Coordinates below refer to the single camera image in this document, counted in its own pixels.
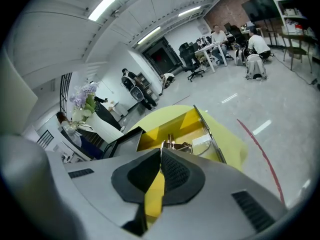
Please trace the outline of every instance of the television screen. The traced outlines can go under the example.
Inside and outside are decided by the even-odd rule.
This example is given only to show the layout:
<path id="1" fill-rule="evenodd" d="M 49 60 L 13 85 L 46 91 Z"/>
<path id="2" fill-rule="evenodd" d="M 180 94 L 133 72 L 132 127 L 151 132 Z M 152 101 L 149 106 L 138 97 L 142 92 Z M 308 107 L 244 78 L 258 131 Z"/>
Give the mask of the television screen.
<path id="1" fill-rule="evenodd" d="M 250 0 L 242 4 L 251 22 L 280 17 L 273 0 Z"/>

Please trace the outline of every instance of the person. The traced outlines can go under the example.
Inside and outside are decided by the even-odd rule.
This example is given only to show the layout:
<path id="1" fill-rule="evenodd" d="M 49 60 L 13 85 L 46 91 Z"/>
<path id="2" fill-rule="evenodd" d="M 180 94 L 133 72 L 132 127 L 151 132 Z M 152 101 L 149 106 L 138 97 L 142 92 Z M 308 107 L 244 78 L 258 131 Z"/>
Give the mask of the person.
<path id="1" fill-rule="evenodd" d="M 87 141 L 85 137 L 77 132 L 76 129 L 70 125 L 69 120 L 62 112 L 56 113 L 56 118 L 58 119 L 66 134 L 76 146 L 84 149 L 90 156 L 93 156 L 96 159 L 101 159 L 103 151 Z"/>
<path id="2" fill-rule="evenodd" d="M 211 41 L 212 41 L 212 43 L 220 42 L 220 46 L 221 46 L 224 58 L 226 58 L 226 55 L 227 55 L 226 43 L 228 42 L 226 34 L 222 30 L 220 30 L 219 25 L 214 25 L 213 28 L 214 28 L 214 32 L 211 34 Z M 212 55 L 214 57 L 216 57 L 220 63 L 223 63 L 224 60 L 222 59 L 222 57 L 220 55 L 220 51 L 218 49 L 218 46 L 215 46 L 213 48 Z"/>
<path id="3" fill-rule="evenodd" d="M 250 28 L 249 31 L 250 39 L 248 48 L 255 50 L 263 59 L 267 59 L 271 55 L 270 47 L 266 44 L 266 41 L 262 36 L 258 35 L 255 27 Z"/>
<path id="4" fill-rule="evenodd" d="M 140 102 L 145 108 L 147 108 L 148 110 L 153 110 L 158 104 L 153 100 L 153 98 L 147 94 L 146 90 L 144 89 L 144 85 L 142 84 L 142 82 L 139 80 L 139 78 L 132 72 L 130 72 L 128 69 L 124 68 L 122 69 L 122 76 L 130 78 L 130 80 L 132 82 L 135 83 L 135 85 L 141 90 L 141 92 L 143 93 L 143 97 L 144 99 Z"/>
<path id="5" fill-rule="evenodd" d="M 107 103 L 108 99 L 107 98 L 102 99 L 102 98 L 95 96 L 94 101 L 96 103 Z M 96 114 L 98 115 L 98 117 L 100 117 L 102 120 L 104 120 L 108 124 L 112 125 L 118 131 L 123 132 L 125 127 L 120 126 L 120 124 L 117 122 L 117 120 L 113 117 L 113 115 L 110 113 L 110 111 L 108 109 L 106 109 L 103 105 L 102 106 L 98 105 L 98 107 L 96 107 L 96 108 L 97 108 Z"/>
<path id="6" fill-rule="evenodd" d="M 169 85 L 175 81 L 175 75 L 171 73 L 162 74 L 160 77 L 162 79 L 162 84 L 164 85 L 165 89 L 168 88 Z"/>

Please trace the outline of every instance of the white ceiling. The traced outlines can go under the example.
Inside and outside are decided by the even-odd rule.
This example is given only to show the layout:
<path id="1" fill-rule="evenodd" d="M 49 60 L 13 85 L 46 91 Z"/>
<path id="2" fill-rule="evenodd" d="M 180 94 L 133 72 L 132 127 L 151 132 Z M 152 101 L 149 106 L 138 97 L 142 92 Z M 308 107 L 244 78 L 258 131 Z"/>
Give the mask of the white ceiling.
<path id="1" fill-rule="evenodd" d="M 8 36 L 6 47 L 24 78 L 66 62 L 101 62 L 118 43 L 132 47 L 161 26 L 157 37 L 183 23 L 202 17 L 218 0 L 117 0 L 96 21 L 90 13 L 102 0 L 32 0 Z M 190 17 L 178 13 L 202 5 Z M 119 17 L 111 16 L 119 10 Z"/>

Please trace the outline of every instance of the cable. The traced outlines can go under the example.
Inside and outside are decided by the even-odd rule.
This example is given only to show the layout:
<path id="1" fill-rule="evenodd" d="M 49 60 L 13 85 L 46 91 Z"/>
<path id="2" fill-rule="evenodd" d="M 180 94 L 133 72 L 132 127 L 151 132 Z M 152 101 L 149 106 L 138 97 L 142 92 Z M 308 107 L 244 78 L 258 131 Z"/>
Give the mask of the cable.
<path id="1" fill-rule="evenodd" d="M 309 85 L 309 86 L 313 85 L 312 82 L 311 82 L 311 83 L 308 83 L 307 80 L 305 80 L 303 77 L 301 77 L 296 71 L 291 70 L 290 67 L 288 67 L 286 64 L 284 64 L 282 61 L 280 61 L 280 60 L 276 57 L 276 55 L 273 55 L 273 57 L 275 57 L 276 60 L 277 60 L 278 62 L 282 63 L 287 69 L 289 69 L 290 71 L 292 71 L 293 73 L 295 73 L 299 78 L 301 78 L 303 81 L 305 81 L 305 83 L 306 83 L 307 85 Z"/>

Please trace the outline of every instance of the black vent grille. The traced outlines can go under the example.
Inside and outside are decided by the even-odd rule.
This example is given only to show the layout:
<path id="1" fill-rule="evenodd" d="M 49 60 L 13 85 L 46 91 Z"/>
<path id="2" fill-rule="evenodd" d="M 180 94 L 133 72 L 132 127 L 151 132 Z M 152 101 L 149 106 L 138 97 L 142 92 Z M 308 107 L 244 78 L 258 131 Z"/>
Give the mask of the black vent grille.
<path id="1" fill-rule="evenodd" d="M 92 173 L 94 173 L 94 171 L 91 169 L 83 169 L 83 170 L 72 171 L 72 172 L 69 172 L 68 174 L 69 174 L 70 178 L 73 179 L 73 178 L 78 178 L 78 177 L 92 174 Z"/>
<path id="2" fill-rule="evenodd" d="M 248 192 L 241 191 L 233 193 L 232 197 L 257 232 L 265 230 L 275 222 L 275 220 Z"/>

